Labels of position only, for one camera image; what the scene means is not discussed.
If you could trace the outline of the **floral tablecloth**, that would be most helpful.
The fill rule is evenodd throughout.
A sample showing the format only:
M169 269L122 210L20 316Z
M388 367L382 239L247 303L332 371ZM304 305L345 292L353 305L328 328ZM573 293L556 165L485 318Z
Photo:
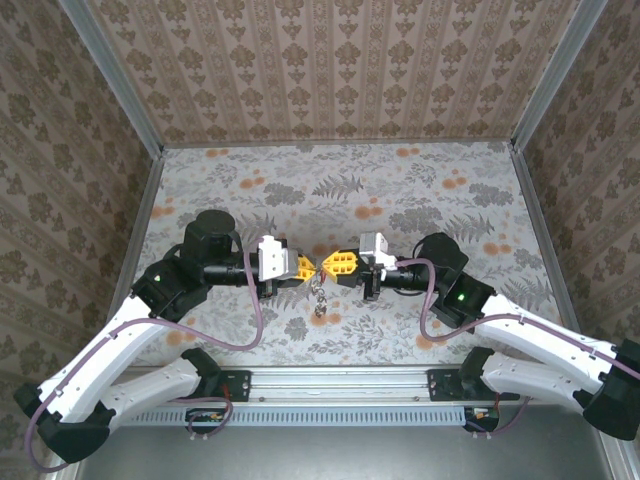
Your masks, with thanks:
M145 268L208 209L230 213L244 243L270 234L320 263L360 235L380 232L397 256L428 234L451 236L467 271L525 309L563 324L504 141L334 144L177 149L166 153L145 235ZM373 302L360 289L322 279L327 312L314 315L311 281L262 303L258 329L246 288L217 287L185 318L192 334L163 333L138 357L159 366L199 345L223 366L417 365L458 363L481 338L447 334L434 317L419 327L422 300L385 290Z

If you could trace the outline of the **black connector box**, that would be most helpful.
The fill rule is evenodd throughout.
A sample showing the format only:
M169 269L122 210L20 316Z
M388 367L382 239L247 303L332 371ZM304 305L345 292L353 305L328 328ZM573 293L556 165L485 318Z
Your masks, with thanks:
M471 433L490 433L498 428L499 410L494 407L465 407L463 428Z
M188 431L196 435L211 435L225 420L227 409L190 408L186 410L185 422Z

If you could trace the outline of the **grey metal panel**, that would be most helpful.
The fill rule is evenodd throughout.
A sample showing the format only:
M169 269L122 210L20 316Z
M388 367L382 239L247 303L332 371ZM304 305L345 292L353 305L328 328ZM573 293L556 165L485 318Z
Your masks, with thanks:
M460 427L125 428L47 480L640 480L623 444L530 406L507 432Z

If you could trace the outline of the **aluminium table edge rail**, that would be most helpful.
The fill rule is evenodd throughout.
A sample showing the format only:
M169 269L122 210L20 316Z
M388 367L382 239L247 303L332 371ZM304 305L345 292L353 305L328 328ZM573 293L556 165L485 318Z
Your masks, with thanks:
M531 224L538 242L549 283L554 294L563 324L578 333L582 332L568 288L554 249L553 241L535 190L524 155L510 142L507 143L514 170L527 206Z
M110 320L129 297L130 288L136 280L136 271L139 264L146 231L151 219L152 210L157 193L160 189L164 159L159 158L152 162L149 177L141 197L136 220L132 227L129 244L124 257L123 265L113 293L107 319Z

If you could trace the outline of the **aluminium front rail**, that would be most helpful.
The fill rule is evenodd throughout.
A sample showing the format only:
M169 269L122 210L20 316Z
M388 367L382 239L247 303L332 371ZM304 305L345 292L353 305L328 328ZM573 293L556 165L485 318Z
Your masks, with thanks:
M247 402L433 402L427 371L435 366L254 368Z

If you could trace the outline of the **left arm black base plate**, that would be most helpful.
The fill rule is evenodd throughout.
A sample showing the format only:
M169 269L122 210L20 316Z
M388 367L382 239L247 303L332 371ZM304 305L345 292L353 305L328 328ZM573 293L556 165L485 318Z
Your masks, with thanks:
M193 393L179 396L179 399L221 397L232 402L247 402L250 389L251 372L249 370L222 370L205 376Z

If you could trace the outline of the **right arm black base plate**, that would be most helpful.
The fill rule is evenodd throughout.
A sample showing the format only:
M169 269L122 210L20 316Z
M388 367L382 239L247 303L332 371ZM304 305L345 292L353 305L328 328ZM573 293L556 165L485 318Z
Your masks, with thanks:
M514 393L497 393L485 385L478 376L462 377L457 369L430 369L427 371L430 400L433 402L490 402L517 401Z

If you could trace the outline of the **aluminium frame post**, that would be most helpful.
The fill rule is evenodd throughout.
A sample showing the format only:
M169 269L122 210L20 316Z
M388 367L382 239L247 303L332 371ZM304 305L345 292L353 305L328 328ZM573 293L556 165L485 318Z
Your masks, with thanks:
M580 0L511 135L516 153L522 153L531 140L607 2L608 0Z
M114 93L139 140L151 159L158 161L162 155L163 141L133 82L129 80L123 62L117 58L115 50L94 18L88 0L59 0L59 3Z

